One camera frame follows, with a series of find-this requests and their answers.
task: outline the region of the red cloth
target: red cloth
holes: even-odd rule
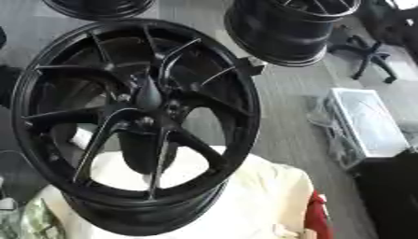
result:
[[[327,225],[327,215],[324,212],[324,200],[314,191],[308,203],[305,215],[305,228],[316,231],[317,239],[332,239],[331,229]]]

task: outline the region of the black object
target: black object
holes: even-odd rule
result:
[[[332,23],[358,6],[359,0],[235,0],[225,24],[235,42],[259,59],[305,66],[326,54]]]
[[[355,183],[380,239],[414,238],[418,228],[416,151],[361,163]]]
[[[10,125],[9,110],[0,106],[0,176],[5,180],[3,196],[12,197],[24,206],[48,183],[25,160]]]
[[[43,0],[54,10],[77,19],[129,18],[146,11],[154,0]]]
[[[0,49],[6,44],[7,36],[0,27]],[[21,70],[5,64],[0,65],[0,105],[10,108],[10,97]]]
[[[2,27],[0,27],[0,49],[6,44],[6,33]]]
[[[183,25],[95,23],[55,40],[22,73],[13,95],[13,129],[29,162],[89,222],[127,235],[169,232],[209,209],[253,146],[260,109],[250,73],[259,70]],[[91,105],[97,97],[103,102]],[[219,119],[223,154],[181,126],[197,107]],[[54,130],[79,123],[97,127],[72,166]],[[111,134],[118,135],[125,162],[151,178],[148,190],[111,188],[91,178],[92,161]],[[179,145],[202,154],[209,168],[161,189],[163,169]]]
[[[329,48],[329,52],[334,53],[337,50],[348,50],[362,57],[360,68],[352,76],[353,79],[359,79],[370,63],[376,63],[389,75],[384,82],[391,84],[397,79],[397,76],[385,61],[390,55],[388,53],[378,51],[381,45],[381,41],[376,41],[373,46],[369,46],[363,38],[358,35],[353,35],[347,39],[346,44],[334,45]]]

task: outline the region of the center bore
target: center bore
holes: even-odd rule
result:
[[[151,76],[141,79],[141,84],[133,97],[135,105],[144,112],[156,110],[162,103],[162,95]]]

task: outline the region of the chair wheel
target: chair wheel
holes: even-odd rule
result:
[[[388,77],[384,80],[384,83],[386,84],[392,84],[395,80],[397,80],[396,77]]]
[[[361,75],[360,74],[354,74],[351,78],[354,79],[354,80],[358,80],[358,79],[361,78]]]

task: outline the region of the chair base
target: chair base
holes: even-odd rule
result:
[[[390,55],[388,53],[379,52],[379,48],[382,45],[381,41],[377,41],[370,46],[363,38],[358,35],[353,35],[347,39],[346,44],[338,44],[329,48],[330,53],[334,53],[339,50],[346,50],[355,53],[362,57],[362,63],[357,72],[352,76],[352,79],[360,79],[370,63],[379,65],[388,75],[384,80],[384,83],[391,84],[397,80],[397,75],[393,69],[385,61]]]

